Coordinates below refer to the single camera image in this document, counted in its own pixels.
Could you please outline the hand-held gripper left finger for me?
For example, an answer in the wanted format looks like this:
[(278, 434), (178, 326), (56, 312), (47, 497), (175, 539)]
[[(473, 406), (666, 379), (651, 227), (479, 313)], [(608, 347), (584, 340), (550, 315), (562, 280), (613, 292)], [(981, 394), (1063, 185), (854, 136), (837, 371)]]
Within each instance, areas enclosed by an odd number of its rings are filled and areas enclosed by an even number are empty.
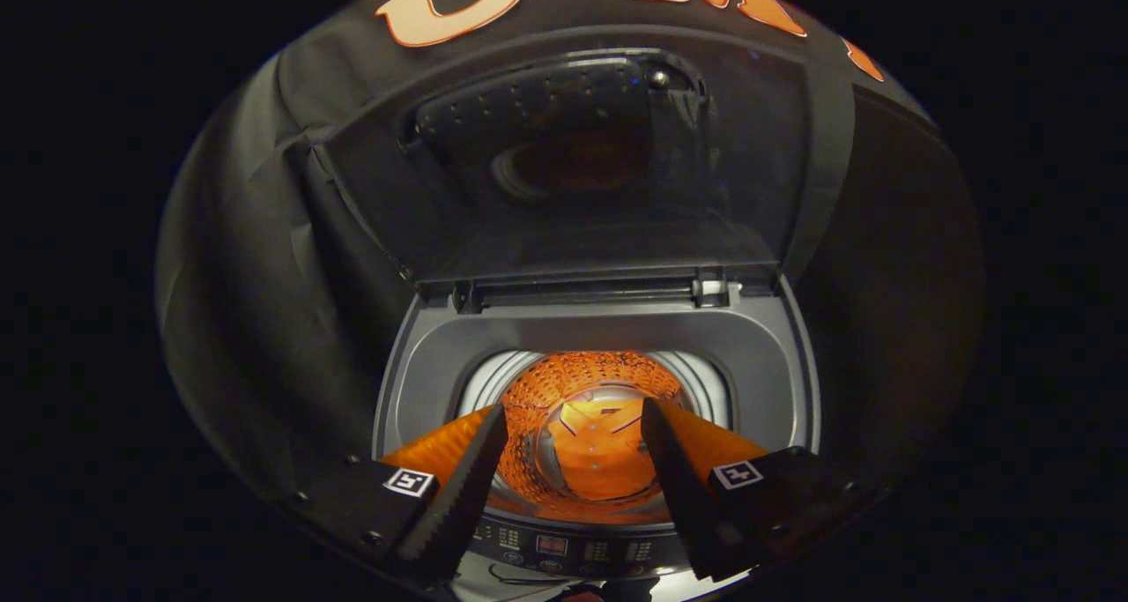
[(352, 561), (405, 587), (456, 576), (508, 442), (504, 406), (449, 422), (377, 460), (299, 478), (287, 517)]

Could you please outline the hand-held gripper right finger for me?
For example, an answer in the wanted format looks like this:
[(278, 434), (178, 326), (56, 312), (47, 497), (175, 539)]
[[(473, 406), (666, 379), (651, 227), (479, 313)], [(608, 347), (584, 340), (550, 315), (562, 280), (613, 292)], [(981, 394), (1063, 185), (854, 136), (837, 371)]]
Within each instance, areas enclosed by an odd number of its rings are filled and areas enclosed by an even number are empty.
[(643, 401), (641, 433), (698, 578), (721, 581), (797, 561), (883, 495), (805, 446), (769, 452), (654, 398)]

